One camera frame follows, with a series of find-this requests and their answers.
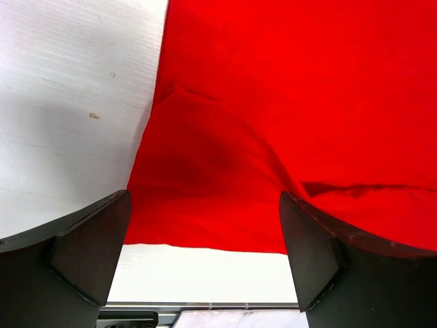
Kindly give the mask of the red t-shirt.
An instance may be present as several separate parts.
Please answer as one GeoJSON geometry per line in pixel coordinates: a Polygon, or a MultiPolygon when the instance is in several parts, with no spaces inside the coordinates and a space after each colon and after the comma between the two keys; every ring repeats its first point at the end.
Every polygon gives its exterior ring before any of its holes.
{"type": "Polygon", "coordinates": [[[279,198],[436,248],[435,1],[170,1],[128,244],[284,253],[279,198]]]}

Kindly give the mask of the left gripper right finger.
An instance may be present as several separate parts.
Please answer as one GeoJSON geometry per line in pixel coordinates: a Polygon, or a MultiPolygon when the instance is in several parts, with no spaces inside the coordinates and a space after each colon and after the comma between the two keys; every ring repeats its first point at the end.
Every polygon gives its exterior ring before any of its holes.
{"type": "Polygon", "coordinates": [[[436,252],[350,225],[284,192],[279,216],[310,327],[435,327],[436,252]]]}

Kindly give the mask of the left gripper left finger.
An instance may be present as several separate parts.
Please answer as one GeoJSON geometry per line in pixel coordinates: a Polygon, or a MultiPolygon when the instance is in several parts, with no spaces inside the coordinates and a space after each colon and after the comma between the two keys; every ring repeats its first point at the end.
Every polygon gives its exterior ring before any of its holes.
{"type": "Polygon", "coordinates": [[[131,215],[117,191],[74,213],[1,239],[2,327],[94,327],[131,215]]]}

